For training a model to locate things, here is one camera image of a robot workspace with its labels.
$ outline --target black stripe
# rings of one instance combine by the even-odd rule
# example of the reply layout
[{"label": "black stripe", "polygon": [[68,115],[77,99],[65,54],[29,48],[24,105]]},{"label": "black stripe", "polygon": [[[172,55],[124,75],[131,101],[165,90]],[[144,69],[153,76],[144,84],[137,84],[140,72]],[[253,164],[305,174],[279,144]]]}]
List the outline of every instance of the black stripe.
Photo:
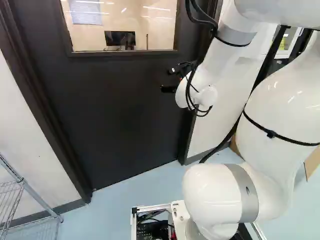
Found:
[{"label": "black stripe", "polygon": [[297,145],[302,145],[302,146],[307,146],[307,147],[315,147],[315,146],[318,146],[320,145],[320,142],[316,142],[316,143],[309,143],[309,142],[303,142],[303,141],[297,141],[297,140],[293,140],[291,138],[287,138],[285,136],[281,136],[279,135],[278,133],[276,133],[275,131],[272,131],[270,129],[267,129],[263,126],[261,126],[260,124],[258,124],[257,122],[255,122],[254,120],[252,120],[247,114],[245,111],[243,111],[243,115],[245,116],[245,118],[250,122],[252,123],[253,125],[255,125],[258,129],[264,131],[266,133],[266,136],[270,139],[273,139],[273,138],[278,138],[278,139],[281,139],[283,141],[286,141],[286,142],[289,142],[289,143],[292,143],[292,144],[297,144]]},{"label": "black stripe", "polygon": [[230,42],[227,42],[225,40],[222,40],[220,37],[218,36],[215,36],[216,39],[218,39],[220,42],[224,43],[224,44],[227,44],[229,46],[232,46],[232,47],[237,47],[237,48],[243,48],[243,47],[246,47],[248,46],[251,42],[247,43],[247,44],[243,44],[243,45],[237,45],[237,44],[233,44],[233,43],[230,43]]}]

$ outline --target black cable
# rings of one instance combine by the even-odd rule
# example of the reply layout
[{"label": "black cable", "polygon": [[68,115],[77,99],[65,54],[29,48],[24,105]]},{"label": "black cable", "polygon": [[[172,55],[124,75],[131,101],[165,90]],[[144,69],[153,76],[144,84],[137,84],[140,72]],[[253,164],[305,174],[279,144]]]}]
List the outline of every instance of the black cable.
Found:
[{"label": "black cable", "polygon": [[273,130],[267,129],[264,126],[261,126],[259,123],[255,122],[254,120],[252,120],[245,111],[242,112],[243,115],[245,116],[245,118],[252,124],[254,125],[256,128],[260,129],[261,131],[264,131],[267,135],[268,138],[273,139],[273,138],[278,138],[281,139],[283,141],[286,141],[288,143],[291,144],[297,144],[297,145],[301,145],[301,146],[306,146],[306,147],[316,147],[320,145],[320,142],[304,142],[304,141],[298,141],[298,140],[294,140],[291,138],[288,138],[286,136],[282,136],[278,133],[276,133]]},{"label": "black cable", "polygon": [[205,11],[203,11],[203,9],[197,4],[196,0],[190,0],[192,6],[194,7],[194,9],[200,13],[203,14],[206,18],[208,18],[210,20],[210,22],[212,22],[214,24],[214,28],[218,28],[218,23],[216,20],[214,20],[211,16],[209,16]]},{"label": "black cable", "polygon": [[216,152],[218,152],[225,144],[227,144],[227,142],[229,141],[230,138],[232,138],[232,136],[236,133],[237,127],[238,127],[238,123],[240,121],[240,117],[237,119],[237,121],[235,122],[235,124],[233,125],[232,129],[230,130],[230,132],[225,136],[225,138],[222,140],[222,142],[216,146],[211,152],[209,152],[207,155],[205,155],[200,161],[199,164],[204,164],[208,158],[210,158],[213,154],[215,154]]},{"label": "black cable", "polygon": [[[180,77],[181,77],[181,79],[183,79],[184,78],[184,75],[183,74],[180,74]],[[193,88],[193,90],[195,90],[197,93],[199,92],[192,84],[191,84],[191,87]]]},{"label": "black cable", "polygon": [[[206,20],[199,20],[199,19],[196,19],[192,16],[192,13],[191,13],[191,9],[190,9],[190,1],[192,3],[192,6],[195,8],[195,10],[198,12],[198,13],[201,13],[203,14],[205,17],[207,17],[208,19],[210,19],[210,21],[206,21]],[[190,19],[191,22],[195,23],[195,24],[204,24],[204,25],[210,25],[211,26],[211,40],[215,37],[217,31],[218,31],[218,23],[212,18],[210,17],[209,15],[207,15],[202,9],[201,7],[197,4],[197,2],[195,0],[185,0],[185,8],[186,8],[186,12],[187,12],[187,15]],[[199,64],[201,63],[201,61],[203,60],[202,58],[204,58],[203,56],[201,56],[201,54],[199,55],[197,61],[196,61],[196,64],[195,66],[192,68],[192,71],[191,71],[191,74],[189,76],[189,78],[187,77],[187,75],[185,74],[185,78],[186,78],[186,89],[185,89],[185,99],[186,99],[186,103],[187,103],[187,106],[188,108],[191,110],[191,111],[196,111],[195,115],[197,117],[205,117],[209,114],[210,110],[212,109],[212,106],[209,107],[208,110],[200,110],[192,101],[192,98],[191,98],[191,95],[190,95],[190,87],[192,86],[193,89],[196,90],[196,88],[191,84],[191,81],[196,73],[196,69],[197,67],[199,66]]]},{"label": "black cable", "polygon": [[[143,223],[143,222],[145,222],[145,221],[147,221],[147,220],[153,220],[153,221],[156,221],[156,222],[162,222],[162,221],[164,221],[164,220],[158,220],[158,219],[155,219],[155,218],[148,218],[148,219],[143,220],[143,221],[140,222],[139,224],[141,224],[141,223]],[[175,226],[173,226],[173,225],[171,225],[171,224],[169,224],[169,223],[167,223],[167,225],[170,226],[170,227],[172,227],[172,228],[175,228]]]},{"label": "black cable", "polygon": [[190,9],[190,0],[185,0],[185,9],[186,9],[186,14],[188,15],[188,18],[194,24],[211,25],[213,29],[216,28],[216,24],[215,23],[213,23],[211,21],[206,21],[206,20],[199,20],[199,19],[196,19],[196,18],[194,18],[192,16],[191,9]]}]

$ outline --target baseboard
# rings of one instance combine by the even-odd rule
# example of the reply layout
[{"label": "baseboard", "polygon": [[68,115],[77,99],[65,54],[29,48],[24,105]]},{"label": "baseboard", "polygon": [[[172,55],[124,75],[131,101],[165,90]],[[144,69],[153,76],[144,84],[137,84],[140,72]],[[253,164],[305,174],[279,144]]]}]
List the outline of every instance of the baseboard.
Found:
[{"label": "baseboard", "polygon": [[[78,200],[54,207],[53,211],[55,211],[57,214],[63,214],[71,210],[83,207],[84,205],[86,205],[86,203],[82,199],[78,199]],[[49,216],[50,214],[47,211],[37,212],[28,216],[23,216],[23,217],[12,220],[10,223],[10,227],[15,227],[21,224],[30,223],[39,219],[49,217]]]},{"label": "baseboard", "polygon": [[[223,147],[219,150],[219,151],[222,151],[223,149],[226,149],[230,146],[230,142],[228,141],[225,145],[223,145]],[[212,151],[212,149],[209,149],[207,151],[204,151],[204,152],[201,152],[201,153],[198,153],[197,155],[194,155],[194,156],[191,156],[191,157],[188,157],[185,161],[184,161],[184,165],[189,165],[189,164],[192,164],[196,161],[199,161],[200,159],[202,159],[205,155],[207,155],[210,151]]]}]

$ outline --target metal shelf rack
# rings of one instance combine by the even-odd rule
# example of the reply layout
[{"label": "metal shelf rack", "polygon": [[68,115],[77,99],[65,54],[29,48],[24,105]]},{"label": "metal shelf rack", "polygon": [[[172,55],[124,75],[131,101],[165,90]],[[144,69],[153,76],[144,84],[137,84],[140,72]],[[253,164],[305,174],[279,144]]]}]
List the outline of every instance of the metal shelf rack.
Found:
[{"label": "metal shelf rack", "polygon": [[[0,183],[0,240],[57,240],[59,224],[63,218],[37,194],[37,192],[10,166],[0,153],[0,165],[14,181]],[[22,193],[28,192],[51,216],[10,228]]]}]

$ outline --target door frame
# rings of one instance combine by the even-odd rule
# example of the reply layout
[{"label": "door frame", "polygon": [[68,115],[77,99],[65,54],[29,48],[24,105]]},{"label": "door frame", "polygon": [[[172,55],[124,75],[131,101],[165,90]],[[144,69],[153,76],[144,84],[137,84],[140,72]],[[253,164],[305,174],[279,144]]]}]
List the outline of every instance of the door frame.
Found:
[{"label": "door frame", "polygon": [[[208,0],[207,10],[206,13],[213,17],[214,20],[219,22],[221,9],[223,5],[224,0]],[[203,29],[202,30],[202,36],[200,39],[200,51],[207,50],[211,44],[210,41],[210,33]],[[180,129],[180,136],[179,136],[179,145],[177,147],[177,160],[181,165],[188,165],[192,162],[201,159],[201,156],[204,156],[206,152],[197,154],[192,159],[188,159],[188,152],[189,147],[192,139],[192,134],[194,131],[194,127],[196,124],[197,116],[193,114],[188,109],[183,110],[183,116],[182,116],[182,123],[181,123],[181,129]]]},{"label": "door frame", "polygon": [[0,49],[26,103],[85,203],[93,189],[42,85],[8,0],[0,0]]}]

